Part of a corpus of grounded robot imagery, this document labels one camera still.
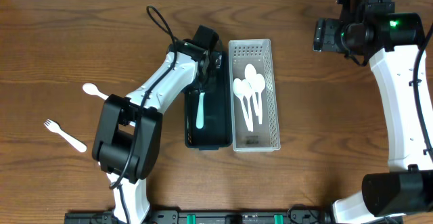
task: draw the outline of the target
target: tabletop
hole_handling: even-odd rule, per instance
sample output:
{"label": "tabletop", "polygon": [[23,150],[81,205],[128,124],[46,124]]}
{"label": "tabletop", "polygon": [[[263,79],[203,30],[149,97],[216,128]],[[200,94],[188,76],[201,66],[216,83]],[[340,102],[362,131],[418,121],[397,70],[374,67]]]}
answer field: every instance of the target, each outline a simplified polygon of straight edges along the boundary
{"label": "tabletop", "polygon": [[[430,26],[433,0],[394,1],[397,12],[417,12]],[[359,191],[364,175],[388,172],[384,111],[369,67],[312,51],[317,19],[340,14],[335,0],[0,0],[2,223],[63,223],[65,212],[114,206],[90,150],[103,101],[81,87],[126,95],[159,68],[170,38],[148,18],[148,4],[179,38],[205,24],[226,48],[230,40],[270,39],[281,137],[276,152],[189,149],[179,95],[164,115],[160,155],[147,178],[151,204],[329,206]],[[432,56],[426,63],[433,88]],[[49,132],[48,118],[88,150],[81,154]]]}

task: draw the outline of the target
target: brown wooden surface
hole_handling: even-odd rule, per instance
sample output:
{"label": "brown wooden surface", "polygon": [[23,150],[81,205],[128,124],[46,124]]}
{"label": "brown wooden surface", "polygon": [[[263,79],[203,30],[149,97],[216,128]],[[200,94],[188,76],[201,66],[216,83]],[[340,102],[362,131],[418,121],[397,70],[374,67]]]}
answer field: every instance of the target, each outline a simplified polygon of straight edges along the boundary
{"label": "brown wooden surface", "polygon": [[[433,0],[395,0],[428,28]],[[232,39],[272,42],[281,150],[199,152],[183,142],[183,96],[164,117],[159,159],[148,178],[152,204],[194,209],[326,206],[388,170],[378,86],[369,68],[312,51],[317,18],[337,18],[335,0],[0,0],[0,217],[2,223],[63,223],[71,210],[114,205],[91,148],[103,102],[95,83],[126,95],[162,63],[169,37],[145,14],[153,4],[176,36],[199,24]],[[428,48],[433,54],[433,45]],[[433,58],[427,58],[433,74]],[[85,142],[79,154],[43,122]],[[407,217],[429,223],[433,215]]]}

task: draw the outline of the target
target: plastic utensil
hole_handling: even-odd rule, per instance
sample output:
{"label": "plastic utensil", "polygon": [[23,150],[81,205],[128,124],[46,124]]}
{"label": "plastic utensil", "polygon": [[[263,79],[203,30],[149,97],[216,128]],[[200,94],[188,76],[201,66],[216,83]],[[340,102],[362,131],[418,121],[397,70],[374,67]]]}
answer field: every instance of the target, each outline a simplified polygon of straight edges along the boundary
{"label": "plastic utensil", "polygon": [[204,92],[201,92],[198,98],[198,109],[197,109],[197,118],[196,118],[196,128],[198,129],[202,129],[204,125],[203,99],[204,99]]}
{"label": "plastic utensil", "polygon": [[[245,67],[245,79],[249,82],[253,91],[256,91],[255,79],[256,79],[256,68],[252,64],[247,64]],[[254,113],[258,116],[259,108],[257,104],[256,94],[253,92],[252,95],[252,105],[254,106]]]}
{"label": "plastic utensil", "polygon": [[249,131],[250,130],[250,119],[246,113],[245,105],[244,105],[244,91],[245,91],[245,85],[240,79],[233,80],[233,93],[236,95],[236,97],[239,98],[242,106],[242,112],[244,113],[244,119],[246,123],[246,127]]}
{"label": "plastic utensil", "polygon": [[77,140],[76,138],[72,137],[71,135],[65,133],[60,128],[59,124],[57,124],[56,122],[47,119],[43,124],[51,132],[60,134],[60,136],[62,136],[64,139],[66,139],[66,141],[69,142],[70,145],[72,145],[79,152],[83,153],[87,150],[87,146],[85,144],[83,144],[81,141]]}
{"label": "plastic utensil", "polygon": [[261,74],[256,74],[256,79],[254,79],[254,88],[258,93],[258,123],[261,125],[263,120],[263,107],[262,107],[262,91],[266,87],[265,78]]}
{"label": "plastic utensil", "polygon": [[245,98],[246,98],[247,104],[248,104],[248,119],[250,121],[250,129],[251,129],[250,131],[253,132],[254,131],[254,125],[252,123],[252,113],[251,113],[250,99],[253,96],[254,91],[252,90],[251,85],[249,84],[249,82],[246,79],[244,79],[242,82],[243,82],[244,87],[245,87],[244,95],[245,95]]}
{"label": "plastic utensil", "polygon": [[97,89],[96,85],[92,83],[85,83],[83,85],[83,91],[88,93],[89,95],[97,95],[101,97],[102,99],[106,100],[108,98],[108,95],[105,95]]}

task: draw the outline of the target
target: wooden table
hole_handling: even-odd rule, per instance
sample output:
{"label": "wooden table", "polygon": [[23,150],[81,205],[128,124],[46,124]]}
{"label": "wooden table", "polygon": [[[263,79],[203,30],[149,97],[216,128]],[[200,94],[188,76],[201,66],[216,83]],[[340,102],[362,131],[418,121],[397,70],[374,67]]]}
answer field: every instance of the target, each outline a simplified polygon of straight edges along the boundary
{"label": "wooden table", "polygon": [[[433,0],[395,0],[427,29]],[[105,210],[114,200],[91,158],[50,133],[62,128],[92,148],[103,102],[95,83],[126,95],[161,65],[169,37],[147,17],[153,4],[176,36],[199,24],[234,39],[272,42],[281,150],[236,154],[185,147],[183,96],[164,116],[159,159],[148,178],[152,204],[197,209],[327,206],[388,171],[388,139],[369,68],[315,53],[318,18],[337,18],[335,0],[0,0],[0,216],[2,223],[63,223],[71,210]],[[433,54],[433,45],[428,48]],[[433,58],[427,58],[433,88]],[[408,223],[429,223],[415,215]]]}

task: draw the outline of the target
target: fork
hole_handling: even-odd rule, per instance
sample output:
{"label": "fork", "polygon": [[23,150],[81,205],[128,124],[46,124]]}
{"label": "fork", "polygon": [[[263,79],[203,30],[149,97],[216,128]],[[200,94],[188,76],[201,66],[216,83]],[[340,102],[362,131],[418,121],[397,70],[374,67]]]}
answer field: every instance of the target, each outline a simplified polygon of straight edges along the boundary
{"label": "fork", "polygon": [[60,136],[66,139],[66,141],[69,142],[72,146],[74,146],[74,148],[76,148],[76,150],[78,150],[79,152],[83,153],[87,150],[87,146],[85,144],[83,144],[81,141],[77,140],[73,136],[65,133],[56,122],[47,119],[43,124],[51,132],[60,134]]}

